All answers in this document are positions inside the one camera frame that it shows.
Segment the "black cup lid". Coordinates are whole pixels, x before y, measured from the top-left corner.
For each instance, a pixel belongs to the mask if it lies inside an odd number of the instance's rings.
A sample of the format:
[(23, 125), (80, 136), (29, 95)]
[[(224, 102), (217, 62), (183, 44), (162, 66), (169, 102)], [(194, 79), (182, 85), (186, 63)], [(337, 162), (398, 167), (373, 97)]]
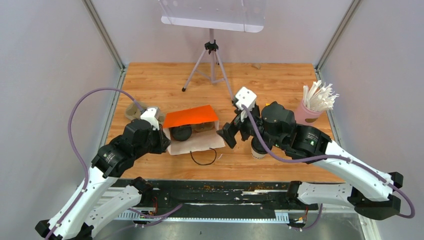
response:
[(190, 124), (175, 126), (170, 128), (170, 135), (175, 141), (184, 142), (188, 140), (193, 133)]

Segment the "orange paper bag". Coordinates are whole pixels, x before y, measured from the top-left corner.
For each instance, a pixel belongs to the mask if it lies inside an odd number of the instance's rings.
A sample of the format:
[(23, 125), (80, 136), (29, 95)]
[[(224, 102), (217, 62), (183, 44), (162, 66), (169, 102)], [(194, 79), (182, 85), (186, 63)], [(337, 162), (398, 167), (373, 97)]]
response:
[[(205, 132), (195, 132), (192, 130), (191, 137), (186, 141), (176, 141), (171, 137), (170, 128), (182, 125), (193, 125), (205, 122), (215, 122), (215, 129)], [(165, 115), (163, 122), (163, 131), (165, 135), (171, 140), (170, 146), (167, 151), (172, 156), (190, 154), (194, 163), (199, 166), (209, 166), (215, 163), (218, 158), (217, 149), (226, 146), (224, 140), (217, 134), (219, 129), (219, 117), (211, 105), (203, 105), (184, 110), (168, 112)], [(214, 158), (211, 162), (200, 163), (194, 156), (194, 152), (203, 152), (212, 150)]]

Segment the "white paper cup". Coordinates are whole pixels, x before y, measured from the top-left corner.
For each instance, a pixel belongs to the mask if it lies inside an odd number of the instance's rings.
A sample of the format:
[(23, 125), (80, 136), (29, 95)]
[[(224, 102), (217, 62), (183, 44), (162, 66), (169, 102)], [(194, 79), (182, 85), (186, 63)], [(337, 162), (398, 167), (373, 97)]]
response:
[(268, 154), (257, 137), (251, 140), (250, 145), (251, 154), (255, 159), (263, 159)]

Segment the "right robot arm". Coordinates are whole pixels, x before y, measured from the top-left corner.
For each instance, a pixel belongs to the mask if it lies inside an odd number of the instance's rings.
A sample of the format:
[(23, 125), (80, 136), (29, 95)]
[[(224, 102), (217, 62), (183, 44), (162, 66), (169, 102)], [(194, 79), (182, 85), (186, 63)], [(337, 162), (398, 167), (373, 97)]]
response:
[(305, 163), (326, 169), (342, 183), (291, 181), (285, 195), (292, 209), (301, 205), (330, 204), (354, 209), (358, 214), (385, 220), (398, 216), (401, 199), (394, 195), (403, 185), (398, 172), (383, 172), (360, 161), (316, 127), (297, 124), (293, 111), (277, 102), (250, 112), (235, 111), (235, 118), (217, 134), (230, 148), (236, 146), (236, 134), (250, 140), (256, 154), (271, 155), (272, 148), (285, 153), (286, 163)]

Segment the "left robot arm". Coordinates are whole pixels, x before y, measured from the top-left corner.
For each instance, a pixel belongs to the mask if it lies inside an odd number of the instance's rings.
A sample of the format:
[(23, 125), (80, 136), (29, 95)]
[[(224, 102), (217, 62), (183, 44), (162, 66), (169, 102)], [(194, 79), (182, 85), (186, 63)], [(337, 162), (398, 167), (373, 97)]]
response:
[(96, 204), (137, 159), (146, 154), (165, 153), (170, 143), (156, 118), (132, 120), (122, 134), (98, 150), (70, 199), (53, 217), (39, 221), (36, 232), (45, 240), (91, 240), (128, 208), (136, 204), (149, 206), (153, 187), (142, 177), (132, 180), (101, 206)]

